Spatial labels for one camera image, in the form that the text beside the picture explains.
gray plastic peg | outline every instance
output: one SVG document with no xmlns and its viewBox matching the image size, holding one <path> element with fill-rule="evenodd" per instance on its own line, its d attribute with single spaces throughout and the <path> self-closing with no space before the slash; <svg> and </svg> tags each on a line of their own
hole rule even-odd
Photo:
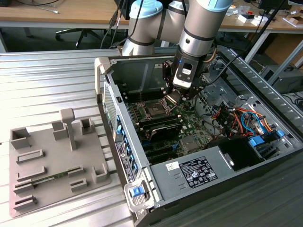
<svg viewBox="0 0 303 227">
<path fill-rule="evenodd" d="M 59 113 L 60 113 L 61 122 L 65 123 L 67 126 L 67 131 L 71 141 L 71 150 L 72 151 L 76 150 L 77 146 L 71 126 L 71 123 L 75 120 L 74 110 L 72 108 L 68 108 L 68 109 L 60 110 Z"/>
</svg>

power supply label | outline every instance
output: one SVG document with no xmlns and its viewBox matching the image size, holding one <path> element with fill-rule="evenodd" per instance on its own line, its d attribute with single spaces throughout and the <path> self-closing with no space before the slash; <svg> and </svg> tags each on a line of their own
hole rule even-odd
<svg viewBox="0 0 303 227">
<path fill-rule="evenodd" d="M 118 155 L 119 155 L 119 158 L 120 158 L 123 170 L 124 170 L 125 177 L 126 177 L 128 183 L 133 182 L 134 181 L 134 175 L 133 175 L 132 170 L 130 168 L 130 165 L 129 165 L 129 162 L 128 162 L 128 157 L 125 154 L 122 143 L 121 142 L 116 143 L 116 148 L 117 148 Z"/>
<path fill-rule="evenodd" d="M 179 164 L 189 187 L 196 188 L 218 179 L 205 156 Z"/>
</svg>

green circuit board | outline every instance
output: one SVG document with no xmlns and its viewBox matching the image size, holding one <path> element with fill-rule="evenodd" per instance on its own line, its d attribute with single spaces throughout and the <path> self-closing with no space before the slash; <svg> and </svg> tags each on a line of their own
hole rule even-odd
<svg viewBox="0 0 303 227">
<path fill-rule="evenodd" d="M 170 113 L 163 111 L 161 104 L 161 99 L 156 99 L 131 103 L 127 106 L 135 128 L 139 121 L 161 119 L 168 115 L 178 116 L 180 119 L 179 133 L 173 138 L 160 141 L 149 141 L 144 134 L 140 133 L 140 128 L 136 128 L 142 147 L 151 163 L 155 164 L 200 151 L 213 139 L 213 135 L 202 124 L 201 118 L 196 115 L 190 102 L 175 107 Z"/>
</svg>

motherboard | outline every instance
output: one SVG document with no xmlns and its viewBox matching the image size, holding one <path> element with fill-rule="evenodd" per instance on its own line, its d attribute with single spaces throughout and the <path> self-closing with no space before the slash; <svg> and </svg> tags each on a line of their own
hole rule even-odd
<svg viewBox="0 0 303 227">
<path fill-rule="evenodd" d="M 129 103 L 127 110 L 152 164 L 200 151 L 214 138 L 191 102 L 174 107 L 161 98 Z"/>
</svg>

office chair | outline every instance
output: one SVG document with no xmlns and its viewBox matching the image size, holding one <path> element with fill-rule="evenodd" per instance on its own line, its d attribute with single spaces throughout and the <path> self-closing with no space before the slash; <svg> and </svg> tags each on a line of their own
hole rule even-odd
<svg viewBox="0 0 303 227">
<path fill-rule="evenodd" d="M 79 48 L 81 41 L 83 37 L 87 37 L 87 34 L 92 35 L 93 37 L 97 38 L 98 40 L 102 41 L 102 38 L 97 35 L 95 32 L 93 32 L 93 29 L 87 29 L 87 28 L 72 28 L 72 29 L 66 29 L 63 31 L 56 32 L 56 40 L 61 41 L 60 35 L 66 34 L 66 33 L 72 33 L 72 32 L 81 32 L 80 37 L 76 43 L 76 49 Z"/>
</svg>

